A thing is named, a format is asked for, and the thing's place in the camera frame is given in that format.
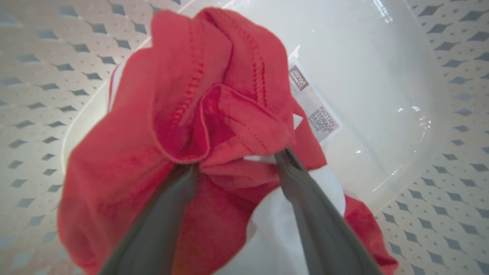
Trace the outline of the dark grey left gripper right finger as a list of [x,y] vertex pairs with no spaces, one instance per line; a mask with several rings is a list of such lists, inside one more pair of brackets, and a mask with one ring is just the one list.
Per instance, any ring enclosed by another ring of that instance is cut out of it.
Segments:
[[311,275],[380,275],[374,258],[295,153],[274,155],[280,185],[292,204]]

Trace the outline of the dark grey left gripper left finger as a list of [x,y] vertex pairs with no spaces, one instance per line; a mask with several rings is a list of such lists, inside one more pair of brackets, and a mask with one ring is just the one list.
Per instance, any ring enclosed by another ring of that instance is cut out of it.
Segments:
[[171,274],[185,208],[196,194],[198,177],[196,164],[173,168],[154,191],[99,274]]

